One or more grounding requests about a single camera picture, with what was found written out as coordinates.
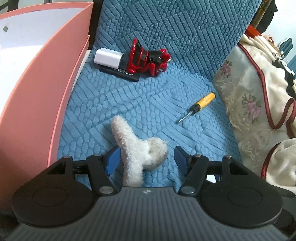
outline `metal screw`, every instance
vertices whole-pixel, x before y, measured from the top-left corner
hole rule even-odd
[[[102,194],[111,194],[113,193],[114,189],[113,187],[109,187],[109,186],[103,186],[99,189],[99,192]]]
[[[185,186],[181,188],[181,192],[184,194],[192,194],[195,193],[195,188],[194,187],[189,187],[189,186]]]

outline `ridged gray surface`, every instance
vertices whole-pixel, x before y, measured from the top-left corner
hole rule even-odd
[[[286,241],[273,226],[230,228],[172,188],[123,188],[79,221],[54,229],[20,225],[7,241]]]

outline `blue textured fabric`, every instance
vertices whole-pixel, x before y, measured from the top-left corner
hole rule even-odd
[[[291,61],[287,64],[290,70],[293,70],[296,73],[296,55],[291,59]]]
[[[104,0],[96,41],[74,87],[62,127],[58,158],[74,160],[105,153],[116,144],[110,120],[122,115],[142,139],[158,136],[168,142],[168,159],[155,171],[144,172],[144,185],[181,186],[173,150],[182,146],[211,160],[238,146],[222,100],[210,81],[237,44],[260,0]],[[155,78],[132,83],[101,73],[93,64],[98,48],[129,51],[137,37],[145,49],[166,48],[173,62]],[[209,92],[216,99],[181,124],[175,122]],[[122,184],[123,166],[111,179]],[[78,177],[89,185],[86,177]]]

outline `red toy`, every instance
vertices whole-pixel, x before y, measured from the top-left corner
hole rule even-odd
[[[144,50],[136,38],[133,39],[130,58],[126,70],[134,74],[136,72],[144,73],[149,70],[150,75],[155,75],[166,71],[170,54],[166,49]]]

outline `red piping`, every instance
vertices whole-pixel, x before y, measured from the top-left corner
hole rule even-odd
[[[267,156],[266,156],[266,158],[264,160],[264,163],[263,163],[263,166],[262,166],[262,170],[261,170],[261,177],[263,179],[266,178],[266,172],[267,172],[267,168],[268,168],[268,164],[269,164],[270,158],[271,158],[272,154],[274,153],[275,149],[278,147],[279,144],[281,144],[281,142],[278,143],[278,144],[276,144],[274,147],[272,147],[270,149],[270,151],[268,152],[268,154],[267,154]]]
[[[266,116],[267,116],[267,120],[268,123],[270,125],[270,127],[272,129],[279,129],[282,127],[282,125],[284,124],[287,115],[288,115],[288,111],[290,106],[293,104],[293,110],[292,113],[289,117],[289,119],[286,121],[286,128],[287,128],[287,134],[289,136],[289,138],[295,138],[295,135],[292,131],[291,128],[291,123],[295,120],[296,117],[296,101],[294,98],[290,98],[284,108],[284,112],[283,115],[281,117],[281,119],[279,120],[279,122],[275,125],[273,120],[272,120],[272,116],[271,116],[271,112],[270,112],[270,107],[269,107],[269,102],[268,102],[268,97],[267,97],[267,91],[266,91],[266,82],[265,82],[265,76],[263,71],[259,68],[259,66],[257,65],[257,63],[253,60],[253,58],[251,57],[251,55],[249,54],[249,52],[240,44],[237,44],[239,46],[239,48],[245,53],[245,55],[247,56],[247,58],[249,59],[249,61],[251,62],[251,64],[255,67],[257,74],[259,76],[259,79],[261,81],[261,85],[262,85],[262,90],[263,90],[263,98],[264,98],[264,105],[265,105],[265,111],[266,111]],[[275,149],[278,147],[280,143],[276,144],[274,147],[271,148],[271,150],[269,151],[269,153],[267,154],[262,169],[261,169],[261,177],[262,178],[266,178],[266,172],[267,172],[267,168],[268,168],[268,164],[270,161],[270,158],[273,154],[273,152],[275,151]]]

